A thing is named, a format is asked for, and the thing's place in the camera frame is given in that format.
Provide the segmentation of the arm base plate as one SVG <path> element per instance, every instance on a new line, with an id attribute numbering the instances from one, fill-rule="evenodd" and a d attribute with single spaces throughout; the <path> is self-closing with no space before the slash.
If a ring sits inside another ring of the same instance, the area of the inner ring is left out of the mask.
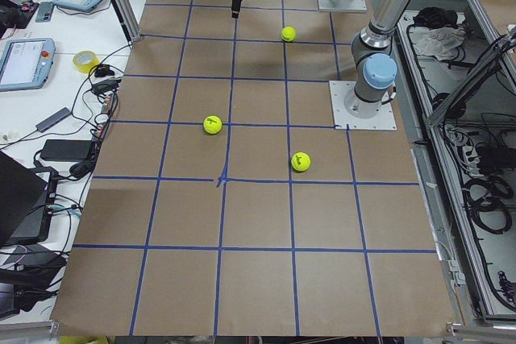
<path id="1" fill-rule="evenodd" d="M 355 95 L 354 81 L 330 81 L 334 128 L 351 131 L 395 131 L 397 129 L 389 94 L 379 102 L 363 102 Z"/>
<path id="2" fill-rule="evenodd" d="M 367 5 L 365 0 L 318 0 L 318 10 L 365 14 Z"/>

